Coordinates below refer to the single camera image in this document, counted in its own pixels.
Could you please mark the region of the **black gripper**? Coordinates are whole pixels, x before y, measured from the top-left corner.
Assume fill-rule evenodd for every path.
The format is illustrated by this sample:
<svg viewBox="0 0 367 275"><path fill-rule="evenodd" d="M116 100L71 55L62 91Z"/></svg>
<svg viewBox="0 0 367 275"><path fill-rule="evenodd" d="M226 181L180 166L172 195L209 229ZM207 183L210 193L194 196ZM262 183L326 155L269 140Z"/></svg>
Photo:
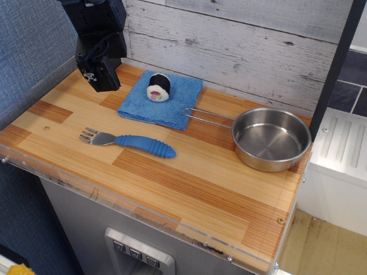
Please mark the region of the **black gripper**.
<svg viewBox="0 0 367 275"><path fill-rule="evenodd" d="M79 37L75 60L82 76L97 92L117 91L120 81L115 69L127 57L122 32L104 37Z"/></svg>

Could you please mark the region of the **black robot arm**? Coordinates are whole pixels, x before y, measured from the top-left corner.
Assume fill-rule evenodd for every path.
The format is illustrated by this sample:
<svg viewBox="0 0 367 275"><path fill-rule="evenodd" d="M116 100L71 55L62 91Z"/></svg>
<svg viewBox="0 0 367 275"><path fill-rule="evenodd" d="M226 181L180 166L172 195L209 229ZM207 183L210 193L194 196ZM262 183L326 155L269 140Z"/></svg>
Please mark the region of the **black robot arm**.
<svg viewBox="0 0 367 275"><path fill-rule="evenodd" d="M97 92L117 91L115 69L127 57L123 35L127 13L122 1L61 1L78 38L75 60Z"/></svg>

